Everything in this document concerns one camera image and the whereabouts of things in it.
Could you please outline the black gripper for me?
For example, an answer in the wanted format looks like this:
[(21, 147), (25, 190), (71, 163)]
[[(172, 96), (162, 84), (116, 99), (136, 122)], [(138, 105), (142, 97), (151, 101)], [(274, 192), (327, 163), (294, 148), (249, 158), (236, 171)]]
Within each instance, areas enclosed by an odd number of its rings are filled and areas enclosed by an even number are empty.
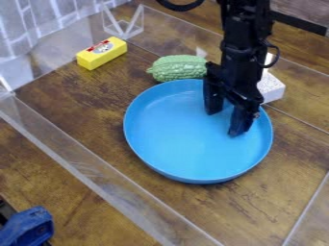
[(220, 6), (220, 64), (206, 63), (203, 100), (207, 115), (222, 111), (223, 89), (255, 104), (263, 102), (257, 84), (266, 67), (267, 36), (274, 20), (270, 0), (215, 0)]

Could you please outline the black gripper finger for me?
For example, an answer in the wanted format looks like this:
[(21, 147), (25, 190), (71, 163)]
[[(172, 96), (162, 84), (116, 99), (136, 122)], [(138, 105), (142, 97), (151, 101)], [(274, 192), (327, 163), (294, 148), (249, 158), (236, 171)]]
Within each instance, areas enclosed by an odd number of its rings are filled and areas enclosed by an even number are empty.
[(235, 137), (249, 131), (254, 119), (259, 117), (262, 98), (244, 100), (240, 97), (231, 97), (228, 102), (234, 105), (234, 109), (227, 134)]

